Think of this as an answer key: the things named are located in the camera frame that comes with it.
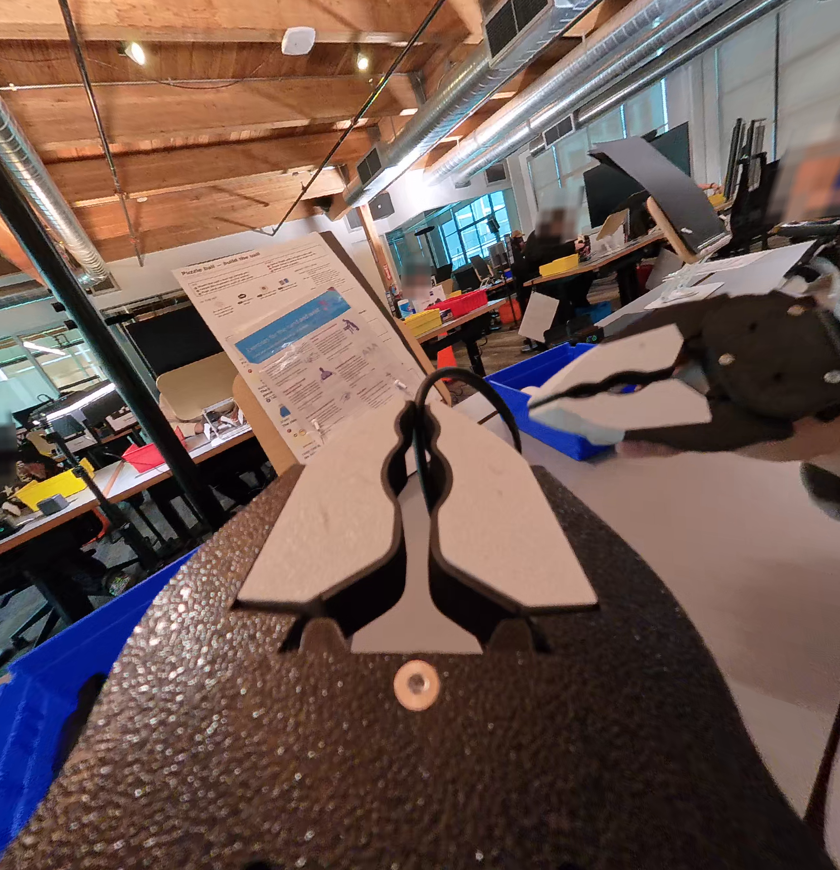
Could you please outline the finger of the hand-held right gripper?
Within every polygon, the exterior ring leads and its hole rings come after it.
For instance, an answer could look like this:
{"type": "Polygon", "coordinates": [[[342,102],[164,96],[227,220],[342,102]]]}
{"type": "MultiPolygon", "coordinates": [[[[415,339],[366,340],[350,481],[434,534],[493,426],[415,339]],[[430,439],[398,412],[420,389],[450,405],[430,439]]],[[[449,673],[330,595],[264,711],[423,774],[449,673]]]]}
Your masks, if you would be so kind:
{"type": "Polygon", "coordinates": [[[540,425],[609,447],[630,432],[706,425],[711,410],[700,391],[672,378],[586,397],[537,394],[528,404],[528,416],[540,425]]]}
{"type": "Polygon", "coordinates": [[[685,339],[675,324],[600,343],[545,384],[546,401],[689,400],[673,376],[685,339]]]}

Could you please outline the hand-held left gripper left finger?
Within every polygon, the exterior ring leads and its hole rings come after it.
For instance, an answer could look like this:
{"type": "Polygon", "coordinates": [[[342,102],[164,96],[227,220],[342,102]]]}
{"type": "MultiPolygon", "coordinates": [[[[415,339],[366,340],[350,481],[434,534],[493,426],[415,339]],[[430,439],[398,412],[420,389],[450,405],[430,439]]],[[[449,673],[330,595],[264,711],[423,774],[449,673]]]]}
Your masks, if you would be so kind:
{"type": "Polygon", "coordinates": [[[387,405],[349,422],[303,468],[236,607],[333,620],[350,638],[387,613],[406,585],[398,497],[407,483],[416,407],[387,405]]]}

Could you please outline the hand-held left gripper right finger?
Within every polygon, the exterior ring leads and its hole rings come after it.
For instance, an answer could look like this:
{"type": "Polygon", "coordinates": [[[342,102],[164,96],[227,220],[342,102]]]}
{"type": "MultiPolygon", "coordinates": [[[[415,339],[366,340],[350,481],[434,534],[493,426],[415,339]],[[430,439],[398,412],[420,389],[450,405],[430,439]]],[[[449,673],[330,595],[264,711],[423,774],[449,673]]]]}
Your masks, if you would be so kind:
{"type": "Polygon", "coordinates": [[[429,589],[436,609],[488,647],[523,625],[599,605],[538,478],[520,451],[461,413],[427,406],[429,589]]]}

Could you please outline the blue plastic bin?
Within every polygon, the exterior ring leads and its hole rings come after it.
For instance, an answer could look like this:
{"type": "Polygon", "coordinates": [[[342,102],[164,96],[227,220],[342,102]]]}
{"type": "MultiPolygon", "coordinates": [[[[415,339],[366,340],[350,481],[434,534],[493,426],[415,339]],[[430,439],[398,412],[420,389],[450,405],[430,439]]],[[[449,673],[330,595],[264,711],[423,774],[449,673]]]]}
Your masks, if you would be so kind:
{"type": "Polygon", "coordinates": [[[486,378],[486,381],[510,408],[521,433],[529,435],[576,461],[593,459],[600,454],[612,451],[613,447],[611,445],[594,445],[584,437],[533,422],[527,411],[530,397],[528,390],[542,386],[553,375],[571,364],[579,356],[594,349],[595,346],[594,343],[560,344],[486,378]]]}
{"type": "Polygon", "coordinates": [[[9,666],[0,685],[0,857],[56,777],[56,758],[78,693],[108,676],[153,600],[196,554],[191,551],[66,627],[9,666]]]}

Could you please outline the grey desk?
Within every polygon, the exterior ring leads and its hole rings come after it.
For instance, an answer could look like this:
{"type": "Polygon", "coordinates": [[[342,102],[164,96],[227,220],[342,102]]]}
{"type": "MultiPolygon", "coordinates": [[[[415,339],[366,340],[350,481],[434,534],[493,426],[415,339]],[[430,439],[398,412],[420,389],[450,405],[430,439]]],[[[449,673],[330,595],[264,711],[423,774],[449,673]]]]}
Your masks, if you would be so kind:
{"type": "Polygon", "coordinates": [[[579,462],[523,454],[577,495],[676,596],[797,812],[840,700],[840,523],[798,465],[731,454],[579,462]]]}

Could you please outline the person's right hand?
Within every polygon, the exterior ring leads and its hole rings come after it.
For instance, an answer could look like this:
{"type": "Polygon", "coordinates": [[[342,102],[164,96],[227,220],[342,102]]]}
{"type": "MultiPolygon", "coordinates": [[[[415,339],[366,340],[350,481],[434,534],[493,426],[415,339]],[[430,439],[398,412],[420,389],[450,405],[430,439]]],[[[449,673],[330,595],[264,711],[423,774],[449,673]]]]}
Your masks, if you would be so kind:
{"type": "Polygon", "coordinates": [[[734,454],[759,461],[806,462],[830,471],[840,470],[840,416],[829,422],[799,420],[789,439],[749,445],[734,454]]]}

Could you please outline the white paper sheet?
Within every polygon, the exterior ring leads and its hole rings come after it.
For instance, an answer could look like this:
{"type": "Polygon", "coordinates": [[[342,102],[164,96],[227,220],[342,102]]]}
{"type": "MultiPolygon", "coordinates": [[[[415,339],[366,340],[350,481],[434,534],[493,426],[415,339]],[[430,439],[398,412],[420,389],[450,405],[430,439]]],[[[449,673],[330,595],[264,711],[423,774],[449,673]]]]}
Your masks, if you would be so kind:
{"type": "Polygon", "coordinates": [[[799,264],[809,262],[815,250],[815,241],[768,250],[748,265],[708,273],[692,285],[719,285],[715,290],[717,296],[760,295],[781,287],[786,276],[799,264]]]}

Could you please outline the white board panel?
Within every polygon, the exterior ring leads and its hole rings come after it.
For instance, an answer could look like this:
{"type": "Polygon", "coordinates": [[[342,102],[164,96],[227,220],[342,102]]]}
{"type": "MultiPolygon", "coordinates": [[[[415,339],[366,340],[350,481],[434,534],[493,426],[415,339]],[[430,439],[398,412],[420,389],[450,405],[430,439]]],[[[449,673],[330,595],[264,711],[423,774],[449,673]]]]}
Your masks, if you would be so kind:
{"type": "Polygon", "coordinates": [[[519,335],[535,343],[546,343],[545,333],[553,326],[559,300],[540,291],[533,291],[523,313],[519,335]]]}

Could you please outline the white instruction sheet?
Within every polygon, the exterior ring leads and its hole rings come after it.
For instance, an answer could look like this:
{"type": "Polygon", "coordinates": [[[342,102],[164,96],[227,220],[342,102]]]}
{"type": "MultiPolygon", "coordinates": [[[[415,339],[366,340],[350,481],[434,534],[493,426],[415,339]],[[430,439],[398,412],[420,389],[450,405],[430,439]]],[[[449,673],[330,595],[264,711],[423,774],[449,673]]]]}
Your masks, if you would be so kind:
{"type": "Polygon", "coordinates": [[[305,464],[351,419],[414,395],[425,354],[330,232],[173,271],[305,464]]]}

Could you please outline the beige document stand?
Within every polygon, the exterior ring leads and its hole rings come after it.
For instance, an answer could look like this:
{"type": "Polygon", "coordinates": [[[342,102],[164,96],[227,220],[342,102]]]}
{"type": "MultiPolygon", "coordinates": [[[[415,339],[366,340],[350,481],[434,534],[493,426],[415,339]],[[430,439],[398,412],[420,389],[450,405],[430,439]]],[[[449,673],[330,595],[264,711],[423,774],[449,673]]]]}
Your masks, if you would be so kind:
{"type": "Polygon", "coordinates": [[[234,398],[237,370],[227,353],[218,353],[166,372],[156,379],[158,405],[183,440],[211,441],[238,427],[243,416],[234,398]]]}

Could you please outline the black metal pole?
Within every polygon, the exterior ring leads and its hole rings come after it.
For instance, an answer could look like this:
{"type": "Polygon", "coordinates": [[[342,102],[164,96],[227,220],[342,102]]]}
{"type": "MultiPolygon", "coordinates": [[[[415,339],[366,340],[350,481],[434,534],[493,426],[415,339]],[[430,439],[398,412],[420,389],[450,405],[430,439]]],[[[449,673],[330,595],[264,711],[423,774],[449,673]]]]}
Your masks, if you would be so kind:
{"type": "Polygon", "coordinates": [[[226,513],[205,484],[197,466],[161,412],[157,401],[138,378],[99,311],[63,260],[56,244],[40,224],[33,208],[15,186],[0,160],[0,218],[57,300],[64,305],[94,354],[108,373],[140,426],[161,452],[196,515],[213,532],[226,513]]]}

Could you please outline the silver ventilation duct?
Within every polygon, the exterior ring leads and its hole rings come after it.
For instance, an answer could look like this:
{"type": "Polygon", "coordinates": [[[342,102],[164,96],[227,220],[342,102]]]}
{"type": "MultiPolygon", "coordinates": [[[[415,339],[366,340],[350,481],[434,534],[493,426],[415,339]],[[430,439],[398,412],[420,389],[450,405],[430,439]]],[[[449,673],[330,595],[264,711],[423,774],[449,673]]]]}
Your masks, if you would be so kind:
{"type": "Polygon", "coordinates": [[[105,261],[79,224],[1,94],[0,161],[57,243],[81,268],[88,284],[96,286],[110,282],[110,271],[105,261]]]}
{"type": "Polygon", "coordinates": [[[500,86],[531,62],[536,49],[525,44],[493,62],[484,46],[444,77],[440,87],[389,142],[378,142],[357,164],[357,179],[343,193],[348,208],[366,204],[427,154],[500,86]]]}
{"type": "Polygon", "coordinates": [[[526,90],[425,170],[430,185],[458,188],[559,124],[595,94],[638,70],[699,28],[730,28],[740,14],[773,10],[779,2],[630,2],[578,49],[556,62],[526,90]]]}

